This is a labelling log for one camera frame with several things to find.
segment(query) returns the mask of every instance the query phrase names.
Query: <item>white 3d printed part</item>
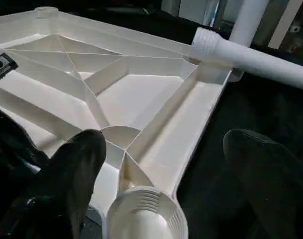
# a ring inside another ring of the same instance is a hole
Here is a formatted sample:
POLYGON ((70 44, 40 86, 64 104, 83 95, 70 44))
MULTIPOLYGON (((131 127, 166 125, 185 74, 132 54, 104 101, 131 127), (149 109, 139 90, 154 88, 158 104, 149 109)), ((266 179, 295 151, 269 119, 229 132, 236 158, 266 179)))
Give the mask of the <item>white 3d printed part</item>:
POLYGON ((0 53, 18 64, 0 108, 49 156, 87 128, 106 138, 90 202, 106 237, 188 238, 177 188, 231 70, 186 61, 189 50, 53 7, 0 16, 0 53))
POLYGON ((219 34, 198 28, 190 56, 216 58, 231 67, 303 89, 303 66, 224 40, 219 34))

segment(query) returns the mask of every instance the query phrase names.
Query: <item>white plastic tube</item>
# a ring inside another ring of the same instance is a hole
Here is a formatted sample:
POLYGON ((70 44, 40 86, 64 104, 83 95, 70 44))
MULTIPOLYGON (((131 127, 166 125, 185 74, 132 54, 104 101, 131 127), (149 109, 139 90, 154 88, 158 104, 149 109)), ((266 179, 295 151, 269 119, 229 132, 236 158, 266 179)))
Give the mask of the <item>white plastic tube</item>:
POLYGON ((303 89, 303 66, 224 40, 219 34, 200 27, 190 56, 217 58, 253 75, 303 89))
POLYGON ((244 0, 229 40, 250 46, 269 1, 244 0))

